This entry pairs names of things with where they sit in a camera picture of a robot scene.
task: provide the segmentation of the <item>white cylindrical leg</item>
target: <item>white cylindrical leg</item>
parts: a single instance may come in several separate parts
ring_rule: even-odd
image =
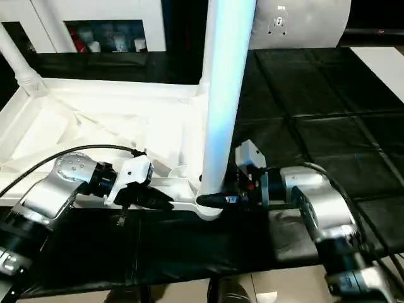
[[[256,0],[217,2],[205,153],[199,194],[218,193],[222,190],[255,5]]]
[[[199,90],[204,91],[210,85],[212,71],[213,44],[215,38],[215,22],[218,0],[209,0],[208,17],[206,19],[205,49],[203,51],[202,77],[199,82]]]
[[[33,70],[20,50],[15,45],[13,39],[0,22],[0,52],[6,58],[8,64],[15,72],[15,78],[29,95],[42,95],[45,86],[38,73]]]

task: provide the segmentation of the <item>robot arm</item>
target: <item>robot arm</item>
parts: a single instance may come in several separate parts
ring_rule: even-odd
[[[34,184],[0,222],[0,302],[15,302],[26,271],[47,239],[73,207],[77,194],[94,194],[106,205],[130,204],[171,210],[172,199],[149,187],[153,165],[145,153],[124,162],[116,172],[83,153],[56,159],[54,168]]]
[[[353,302],[396,302],[383,272],[365,257],[347,202],[321,167],[266,169],[264,156],[251,141],[236,149],[236,163],[237,190],[200,196],[199,204],[267,211],[271,200],[283,200],[299,208],[332,295]]]

